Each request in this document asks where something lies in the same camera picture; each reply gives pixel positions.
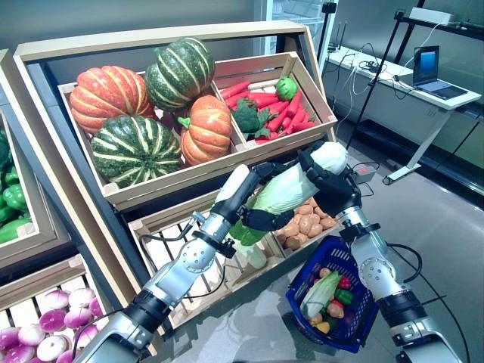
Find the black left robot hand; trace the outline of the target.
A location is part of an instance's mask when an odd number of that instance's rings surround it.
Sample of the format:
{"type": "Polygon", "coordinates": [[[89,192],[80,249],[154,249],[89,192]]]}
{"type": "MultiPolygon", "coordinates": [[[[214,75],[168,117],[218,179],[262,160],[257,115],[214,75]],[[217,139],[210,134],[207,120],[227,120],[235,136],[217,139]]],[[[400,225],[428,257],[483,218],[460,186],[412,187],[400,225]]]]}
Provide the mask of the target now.
{"type": "Polygon", "coordinates": [[[293,210],[270,213],[248,207],[247,201],[260,182],[268,181],[270,177],[280,175],[287,169],[284,164],[271,162],[260,163],[251,169],[245,164],[239,165],[222,187],[211,213],[221,216],[230,225],[241,220],[243,225],[257,231],[275,231],[282,228],[294,217],[293,210]]]}

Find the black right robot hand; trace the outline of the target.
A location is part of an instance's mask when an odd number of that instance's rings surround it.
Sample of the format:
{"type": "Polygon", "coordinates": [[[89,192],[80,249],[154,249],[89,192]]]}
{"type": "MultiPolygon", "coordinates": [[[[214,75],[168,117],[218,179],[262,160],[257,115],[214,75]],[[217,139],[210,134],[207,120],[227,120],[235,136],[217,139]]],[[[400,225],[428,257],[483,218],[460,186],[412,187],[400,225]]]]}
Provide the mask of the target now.
{"type": "Polygon", "coordinates": [[[331,217],[352,207],[362,207],[361,192],[347,164],[337,175],[319,166],[306,151],[298,152],[298,161],[305,177],[316,187],[316,203],[331,217]]]}

